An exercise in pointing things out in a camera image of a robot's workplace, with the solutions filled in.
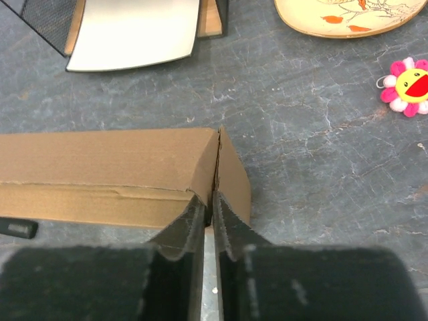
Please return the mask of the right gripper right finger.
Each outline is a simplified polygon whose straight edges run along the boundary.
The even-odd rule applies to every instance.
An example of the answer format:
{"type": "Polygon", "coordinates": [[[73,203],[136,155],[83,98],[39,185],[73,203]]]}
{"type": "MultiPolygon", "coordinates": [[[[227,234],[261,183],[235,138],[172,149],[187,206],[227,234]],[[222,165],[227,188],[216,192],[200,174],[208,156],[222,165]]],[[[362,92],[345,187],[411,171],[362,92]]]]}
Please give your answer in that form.
{"type": "Polygon", "coordinates": [[[222,320],[425,320],[404,263],[383,247],[276,245],[213,195],[222,320]]]}

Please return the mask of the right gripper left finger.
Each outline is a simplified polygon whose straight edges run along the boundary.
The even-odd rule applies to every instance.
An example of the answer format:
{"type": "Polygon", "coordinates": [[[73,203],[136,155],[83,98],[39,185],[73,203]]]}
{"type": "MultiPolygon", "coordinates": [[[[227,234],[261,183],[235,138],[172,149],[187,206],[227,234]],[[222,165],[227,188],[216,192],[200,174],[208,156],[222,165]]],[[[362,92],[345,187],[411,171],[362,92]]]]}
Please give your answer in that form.
{"type": "Polygon", "coordinates": [[[2,320],[199,320],[205,207],[146,243],[24,247],[1,268],[2,320]]]}

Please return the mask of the brown cardboard box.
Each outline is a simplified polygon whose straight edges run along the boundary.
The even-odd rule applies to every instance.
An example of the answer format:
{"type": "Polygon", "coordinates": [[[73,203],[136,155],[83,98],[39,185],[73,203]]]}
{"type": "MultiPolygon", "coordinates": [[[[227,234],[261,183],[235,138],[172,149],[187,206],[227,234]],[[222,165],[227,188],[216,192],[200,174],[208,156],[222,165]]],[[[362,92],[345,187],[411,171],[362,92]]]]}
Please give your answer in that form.
{"type": "Polygon", "coordinates": [[[217,192],[249,221],[251,185],[224,128],[1,136],[1,217],[162,229],[217,192]]]}

